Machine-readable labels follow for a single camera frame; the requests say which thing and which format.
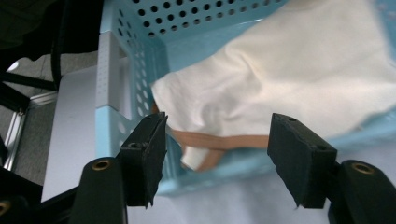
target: blue plastic basket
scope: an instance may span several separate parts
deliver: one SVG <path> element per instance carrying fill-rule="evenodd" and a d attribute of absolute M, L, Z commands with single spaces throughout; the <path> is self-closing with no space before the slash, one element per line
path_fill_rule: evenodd
<path fill-rule="evenodd" d="M 106 0 L 95 112 L 97 157 L 115 156 L 135 125 L 150 113 L 153 102 L 150 83 L 210 56 L 285 3 L 285 0 Z M 389 16 L 385 16 L 385 21 L 392 40 L 396 23 Z M 119 48 L 127 59 L 119 60 Z M 394 141 L 394 136 L 396 109 L 371 118 L 356 132 L 330 142 L 339 149 L 353 150 Z M 158 192 L 162 195 L 175 195 L 274 168 L 265 150 L 241 149 L 227 153 L 216 169 L 197 174 L 181 168 L 181 150 L 171 137 L 167 149 Z"/>

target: white cloth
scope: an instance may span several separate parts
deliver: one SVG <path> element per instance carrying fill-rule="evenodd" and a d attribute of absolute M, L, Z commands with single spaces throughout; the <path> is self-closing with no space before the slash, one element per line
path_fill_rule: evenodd
<path fill-rule="evenodd" d="M 369 0 L 293 1 L 152 91 L 178 131 L 268 134 L 276 112 L 335 136 L 396 105 L 388 47 Z"/>

